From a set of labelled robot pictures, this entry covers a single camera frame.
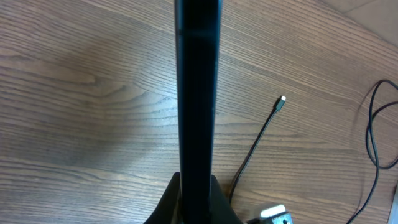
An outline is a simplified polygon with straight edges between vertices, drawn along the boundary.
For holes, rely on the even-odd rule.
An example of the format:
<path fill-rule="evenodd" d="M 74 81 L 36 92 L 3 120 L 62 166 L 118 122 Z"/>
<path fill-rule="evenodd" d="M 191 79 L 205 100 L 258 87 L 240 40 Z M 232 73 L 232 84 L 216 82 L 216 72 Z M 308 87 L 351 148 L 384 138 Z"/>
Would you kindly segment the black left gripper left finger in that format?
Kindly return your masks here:
<path fill-rule="evenodd" d="M 155 210 L 144 224 L 178 223 L 178 203 L 180 201 L 180 173 L 173 174 Z"/>

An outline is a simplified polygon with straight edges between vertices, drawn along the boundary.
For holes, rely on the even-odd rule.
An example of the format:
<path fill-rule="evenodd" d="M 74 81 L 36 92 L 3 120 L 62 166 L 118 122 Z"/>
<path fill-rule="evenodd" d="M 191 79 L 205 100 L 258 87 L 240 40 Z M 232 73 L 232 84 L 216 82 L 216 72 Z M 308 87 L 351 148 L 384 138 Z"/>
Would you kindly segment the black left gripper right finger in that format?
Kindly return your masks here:
<path fill-rule="evenodd" d="M 211 224 L 243 224 L 231 208 L 227 198 L 214 175 L 211 176 L 210 192 L 210 223 Z"/>

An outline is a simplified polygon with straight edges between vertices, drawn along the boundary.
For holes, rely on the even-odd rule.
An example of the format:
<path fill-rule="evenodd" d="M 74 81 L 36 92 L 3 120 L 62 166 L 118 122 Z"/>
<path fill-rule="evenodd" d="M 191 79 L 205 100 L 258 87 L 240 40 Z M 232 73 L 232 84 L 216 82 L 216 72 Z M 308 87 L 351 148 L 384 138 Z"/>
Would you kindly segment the blue Galaxy smartphone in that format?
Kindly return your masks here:
<path fill-rule="evenodd" d="M 222 2 L 175 2 L 181 213 L 210 222 L 211 164 Z"/>

